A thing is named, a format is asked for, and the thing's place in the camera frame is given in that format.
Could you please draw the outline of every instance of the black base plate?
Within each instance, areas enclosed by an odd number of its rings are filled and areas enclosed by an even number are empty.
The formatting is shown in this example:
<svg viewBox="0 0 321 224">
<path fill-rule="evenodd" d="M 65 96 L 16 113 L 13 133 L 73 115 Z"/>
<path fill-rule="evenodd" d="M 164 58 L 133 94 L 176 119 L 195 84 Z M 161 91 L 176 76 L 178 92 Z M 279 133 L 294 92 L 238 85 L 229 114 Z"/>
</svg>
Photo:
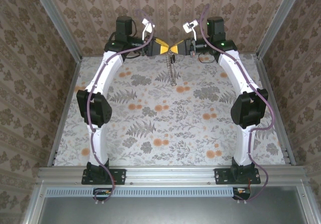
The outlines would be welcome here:
<svg viewBox="0 0 321 224">
<path fill-rule="evenodd" d="M 126 169 L 109 169 L 115 185 L 124 185 L 125 184 L 125 180 L 126 180 Z M 97 183 L 95 181 L 93 181 L 91 178 L 88 178 L 88 170 L 85 169 L 83 174 L 82 174 L 82 180 L 81 180 L 81 184 L 83 185 L 111 185 L 111 180 L 110 178 L 107 178 L 107 180 L 104 183 Z"/>
<path fill-rule="evenodd" d="M 237 180 L 233 178 L 232 172 L 230 168 L 221 168 L 214 169 L 215 173 L 215 182 L 217 185 L 228 185 L 228 184 L 248 184 L 249 178 L 251 184 L 261 184 L 260 176 L 256 177 L 259 174 L 257 168 L 254 169 L 252 174 L 247 173 L 246 176 L 240 176 Z"/>
</svg>

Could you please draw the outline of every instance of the patterned wallpaper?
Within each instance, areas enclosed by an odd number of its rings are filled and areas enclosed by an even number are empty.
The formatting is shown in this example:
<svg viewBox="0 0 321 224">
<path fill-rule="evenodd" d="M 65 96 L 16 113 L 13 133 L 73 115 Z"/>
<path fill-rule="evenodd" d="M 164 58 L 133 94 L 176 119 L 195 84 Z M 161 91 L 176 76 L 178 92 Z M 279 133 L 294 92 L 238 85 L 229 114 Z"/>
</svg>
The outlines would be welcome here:
<svg viewBox="0 0 321 224">
<path fill-rule="evenodd" d="M 101 55 L 118 16 L 143 9 L 156 24 L 155 35 L 173 44 L 186 38 L 183 23 L 199 18 L 205 4 L 209 16 L 222 16 L 227 38 L 242 52 L 255 52 L 282 0 L 53 0 L 85 56 Z"/>
<path fill-rule="evenodd" d="M 75 63 L 39 0 L 0 0 L 0 223 L 20 223 Z"/>
<path fill-rule="evenodd" d="M 296 0 L 263 58 L 296 161 L 321 207 L 321 0 Z"/>
</svg>

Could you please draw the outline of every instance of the hanging chain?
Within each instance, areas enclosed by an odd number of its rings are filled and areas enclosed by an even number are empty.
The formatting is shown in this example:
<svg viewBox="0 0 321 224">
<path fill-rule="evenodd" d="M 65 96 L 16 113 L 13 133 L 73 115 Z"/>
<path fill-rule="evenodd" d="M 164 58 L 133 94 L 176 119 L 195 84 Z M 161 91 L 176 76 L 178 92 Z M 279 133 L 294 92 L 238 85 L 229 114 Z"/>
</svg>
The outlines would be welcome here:
<svg viewBox="0 0 321 224">
<path fill-rule="evenodd" d="M 176 86 L 176 71 L 174 67 L 175 63 L 175 55 L 172 53 L 171 50 L 169 50 L 166 54 L 166 65 L 167 65 L 167 70 L 169 73 L 169 76 L 171 78 L 171 86 Z"/>
</svg>

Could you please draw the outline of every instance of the white curved arm link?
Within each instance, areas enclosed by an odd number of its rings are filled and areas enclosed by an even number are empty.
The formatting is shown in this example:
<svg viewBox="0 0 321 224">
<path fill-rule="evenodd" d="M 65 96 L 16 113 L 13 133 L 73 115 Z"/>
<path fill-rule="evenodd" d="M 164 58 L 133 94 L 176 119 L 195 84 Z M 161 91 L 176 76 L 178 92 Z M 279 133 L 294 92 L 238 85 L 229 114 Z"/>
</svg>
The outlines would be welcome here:
<svg viewBox="0 0 321 224">
<path fill-rule="evenodd" d="M 103 59 L 101 61 L 101 64 L 94 76 L 94 78 L 92 79 L 92 81 L 90 82 L 90 84 L 86 87 L 86 90 L 88 90 L 90 92 L 92 86 L 95 83 L 95 80 L 97 78 L 98 72 L 100 71 L 100 69 L 103 67 L 103 65 L 105 64 L 106 60 L 112 56 L 113 54 L 115 54 L 115 52 L 105 52 L 103 55 Z M 116 74 L 117 70 L 121 67 L 123 63 L 122 60 L 122 56 L 121 55 L 117 55 L 115 57 L 113 57 L 109 62 L 108 65 L 105 66 L 102 74 L 100 75 L 100 78 L 97 82 L 97 87 L 94 89 L 93 93 L 101 93 L 105 98 L 107 97 L 107 93 L 108 93 L 108 89 L 109 86 L 114 78 L 114 75 Z M 106 134 L 107 134 L 107 125 L 102 125 L 101 128 L 99 128 L 97 125 L 93 125 L 94 129 L 96 130 L 95 134 L 94 134 L 94 139 L 93 139 L 93 144 L 94 144 L 94 148 L 96 151 L 96 157 L 100 160 L 100 162 L 102 164 L 106 164 L 107 160 L 108 160 L 108 155 L 107 155 L 107 143 L 106 143 Z M 89 125 L 87 125 L 88 131 L 89 131 L 89 137 L 92 134 L 92 131 L 89 127 Z M 89 157 L 89 162 L 93 165 L 99 165 L 98 162 L 96 161 L 96 159 L 94 158 L 93 155 L 93 151 L 91 149 L 90 146 L 90 157 Z"/>
<path fill-rule="evenodd" d="M 230 50 L 230 51 L 226 51 L 226 53 L 232 55 L 235 59 L 238 60 L 244 73 L 246 74 L 247 78 L 251 82 L 251 85 L 255 88 L 258 88 L 258 86 L 254 83 L 252 78 L 249 76 L 249 74 L 245 70 L 240 60 L 239 52 Z M 221 54 L 219 58 L 219 64 L 220 66 L 223 67 L 229 79 L 231 80 L 237 97 L 245 91 L 248 93 L 253 92 L 253 90 L 246 83 L 241 70 L 230 57 Z M 249 144 L 249 132 L 254 127 L 255 125 L 251 125 L 251 126 L 248 126 L 246 129 L 243 129 L 241 126 L 239 125 L 237 126 L 237 140 L 236 140 L 236 150 L 234 154 L 234 160 L 239 166 L 249 165 L 252 163 L 252 161 L 248 156 L 248 144 Z M 253 132 L 252 139 L 251 139 L 251 153 L 253 152 L 254 136 L 255 136 L 255 133 Z"/>
</svg>

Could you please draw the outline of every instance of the white bracket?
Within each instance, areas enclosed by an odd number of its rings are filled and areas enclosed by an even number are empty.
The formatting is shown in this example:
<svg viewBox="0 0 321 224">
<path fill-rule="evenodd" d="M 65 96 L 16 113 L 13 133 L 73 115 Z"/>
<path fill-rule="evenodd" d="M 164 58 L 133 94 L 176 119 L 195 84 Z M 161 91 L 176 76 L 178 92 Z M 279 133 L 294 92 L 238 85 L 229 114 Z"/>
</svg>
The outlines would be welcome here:
<svg viewBox="0 0 321 224">
<path fill-rule="evenodd" d="M 183 28 L 184 28 L 184 30 L 185 30 L 186 33 L 189 33 L 189 32 L 191 32 L 191 31 L 193 31 L 195 41 L 196 41 L 196 32 L 195 32 L 195 30 L 194 30 L 194 27 L 195 27 L 195 26 L 198 26 L 198 25 L 199 25 L 199 23 L 197 22 L 197 20 L 193 20 L 193 21 L 190 22 L 190 23 L 186 22 L 186 23 L 183 25 Z"/>
<path fill-rule="evenodd" d="M 145 32 L 148 31 L 149 33 L 151 33 L 152 29 L 155 27 L 155 25 L 153 24 L 152 27 L 151 27 L 151 23 L 145 18 L 142 20 L 142 23 L 145 25 L 145 28 L 144 28 L 144 30 L 142 32 L 141 39 L 144 40 L 145 39 Z"/>
</svg>

